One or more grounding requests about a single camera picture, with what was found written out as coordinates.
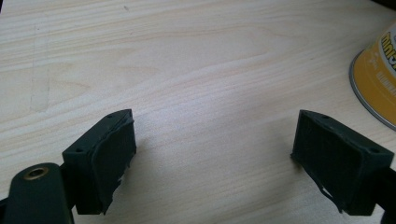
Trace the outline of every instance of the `black plastic part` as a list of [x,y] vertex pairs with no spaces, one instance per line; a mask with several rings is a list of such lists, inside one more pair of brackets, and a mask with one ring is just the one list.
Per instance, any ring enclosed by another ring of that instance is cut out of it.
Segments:
[[381,223],[396,223],[396,172],[388,169],[379,177],[375,201],[386,211]]
[[4,215],[6,213],[7,199],[0,201],[0,223],[4,222]]
[[396,2],[394,0],[373,0],[381,5],[396,9]]
[[352,216],[370,216],[379,177],[393,152],[328,116],[300,111],[291,157],[320,191]]
[[130,109],[107,115],[64,151],[64,175],[73,178],[69,204],[78,213],[105,213],[124,170],[136,153]]
[[4,223],[74,223],[57,164],[41,163],[14,176]]

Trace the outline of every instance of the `light wood surface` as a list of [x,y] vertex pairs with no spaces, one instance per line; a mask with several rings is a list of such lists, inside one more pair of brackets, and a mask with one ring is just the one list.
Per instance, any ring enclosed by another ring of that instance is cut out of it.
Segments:
[[396,151],[347,76],[394,21],[367,0],[5,0],[0,198],[132,108],[131,169],[107,214],[77,223],[379,223],[379,207],[339,214],[290,153],[300,109]]

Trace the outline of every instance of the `yellow tin can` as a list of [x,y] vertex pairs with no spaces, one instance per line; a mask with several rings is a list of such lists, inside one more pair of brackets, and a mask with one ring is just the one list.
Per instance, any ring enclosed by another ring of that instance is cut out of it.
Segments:
[[349,78],[361,103],[396,131],[396,23],[355,57]]

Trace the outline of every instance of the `wood grain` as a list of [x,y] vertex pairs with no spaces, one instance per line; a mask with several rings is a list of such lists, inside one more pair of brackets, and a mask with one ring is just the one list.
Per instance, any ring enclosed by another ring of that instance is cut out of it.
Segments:
[[290,152],[300,109],[396,150],[347,77],[395,19],[358,0],[6,0],[0,198],[18,171],[61,164],[102,116],[132,108],[131,169],[106,216],[77,223],[379,223],[380,208],[338,214]]

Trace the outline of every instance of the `small hole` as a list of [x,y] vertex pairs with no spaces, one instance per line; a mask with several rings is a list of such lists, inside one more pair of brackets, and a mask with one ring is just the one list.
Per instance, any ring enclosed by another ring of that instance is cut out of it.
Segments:
[[35,180],[40,178],[41,176],[46,175],[48,172],[49,172],[49,168],[38,167],[26,173],[23,178],[25,180]]
[[44,169],[43,168],[38,168],[38,169],[35,169],[35,170],[29,172],[28,175],[30,177],[36,177],[38,175],[42,175],[43,173],[44,173]]
[[380,151],[379,151],[379,149],[376,149],[376,148],[370,148],[370,151],[371,152],[373,152],[373,153],[379,153]]

